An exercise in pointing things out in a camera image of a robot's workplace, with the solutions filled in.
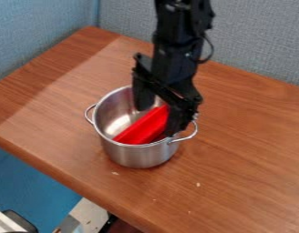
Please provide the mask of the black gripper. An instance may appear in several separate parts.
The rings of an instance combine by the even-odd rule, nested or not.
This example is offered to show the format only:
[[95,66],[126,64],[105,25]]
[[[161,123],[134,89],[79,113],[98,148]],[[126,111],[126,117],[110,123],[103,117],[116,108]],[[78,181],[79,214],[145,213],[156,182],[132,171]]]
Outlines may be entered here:
[[164,129],[166,137],[184,131],[197,116],[201,95],[193,85],[193,76],[202,43],[201,38],[172,43],[154,36],[153,56],[137,53],[133,57],[133,104],[138,111],[144,111],[153,105],[156,96],[169,104]]

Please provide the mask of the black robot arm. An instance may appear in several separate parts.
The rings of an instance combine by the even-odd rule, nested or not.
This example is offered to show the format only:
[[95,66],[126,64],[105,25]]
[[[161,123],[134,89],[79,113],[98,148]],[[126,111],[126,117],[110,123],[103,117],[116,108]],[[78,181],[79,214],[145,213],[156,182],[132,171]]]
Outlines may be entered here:
[[148,138],[169,137],[185,130],[197,114],[202,97],[193,85],[202,46],[210,41],[214,13],[210,0],[154,0],[156,30],[153,54],[133,56],[132,94],[136,109],[144,111],[160,98],[166,109],[145,120]]

